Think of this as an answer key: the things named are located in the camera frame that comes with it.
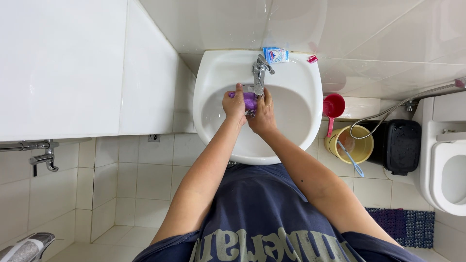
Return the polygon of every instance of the faucet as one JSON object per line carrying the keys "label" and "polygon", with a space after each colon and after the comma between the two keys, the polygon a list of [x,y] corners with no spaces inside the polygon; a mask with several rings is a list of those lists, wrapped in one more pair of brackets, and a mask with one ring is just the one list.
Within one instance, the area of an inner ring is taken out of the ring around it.
{"label": "faucet", "polygon": [[54,147],[57,147],[58,145],[58,142],[53,142],[53,140],[51,139],[41,142],[38,146],[36,146],[36,148],[45,149],[44,154],[40,156],[31,157],[29,159],[29,163],[31,165],[37,165],[39,163],[45,162],[47,164],[47,169],[49,169],[52,172],[57,172],[58,167],[54,165]]}
{"label": "faucet", "polygon": [[275,71],[272,69],[267,60],[265,60],[264,55],[259,54],[257,56],[256,62],[253,64],[254,94],[256,95],[256,98],[262,97],[264,95],[265,69],[267,69],[271,75],[275,74]]}

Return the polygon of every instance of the navy t-shirt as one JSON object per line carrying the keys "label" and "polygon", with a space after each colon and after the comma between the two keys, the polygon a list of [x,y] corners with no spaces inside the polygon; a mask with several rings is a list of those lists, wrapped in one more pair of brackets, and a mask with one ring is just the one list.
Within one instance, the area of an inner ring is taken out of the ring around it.
{"label": "navy t-shirt", "polygon": [[134,262],[422,262],[357,232],[338,232],[282,164],[228,168],[201,229],[169,237]]}

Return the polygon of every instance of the purple sponge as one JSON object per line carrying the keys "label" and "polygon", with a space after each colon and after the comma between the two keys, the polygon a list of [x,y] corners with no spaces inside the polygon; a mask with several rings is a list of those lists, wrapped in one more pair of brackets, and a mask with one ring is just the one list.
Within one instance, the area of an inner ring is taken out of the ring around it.
{"label": "purple sponge", "polygon": [[[230,92],[228,94],[231,98],[234,97],[235,92]],[[244,96],[244,104],[246,105],[246,109],[256,109],[257,108],[257,101],[256,101],[256,94],[254,92],[246,92],[243,93]]]}

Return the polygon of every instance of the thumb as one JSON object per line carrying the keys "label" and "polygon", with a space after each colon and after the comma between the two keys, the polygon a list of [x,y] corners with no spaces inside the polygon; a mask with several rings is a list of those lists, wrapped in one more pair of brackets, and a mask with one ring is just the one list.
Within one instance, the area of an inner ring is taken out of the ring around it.
{"label": "thumb", "polygon": [[237,97],[237,98],[240,98],[240,99],[244,98],[243,85],[241,83],[236,84],[236,90],[235,90],[235,95],[234,96]]}

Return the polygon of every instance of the bucket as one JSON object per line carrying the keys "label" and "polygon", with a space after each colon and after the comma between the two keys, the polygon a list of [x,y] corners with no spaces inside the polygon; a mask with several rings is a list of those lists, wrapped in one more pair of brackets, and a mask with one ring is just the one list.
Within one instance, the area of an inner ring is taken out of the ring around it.
{"label": "bucket", "polygon": [[[360,164],[366,161],[372,150],[374,149],[374,138],[369,136],[364,139],[354,139],[350,135],[350,125],[341,129],[333,130],[332,135],[329,138],[325,138],[324,145],[328,152],[338,157],[341,161],[352,164],[348,156],[342,150],[340,145],[336,142],[340,139],[340,142],[348,150],[348,153],[353,158],[356,164]],[[353,135],[357,138],[363,137],[369,134],[369,130],[360,125],[355,125],[352,131]]]}

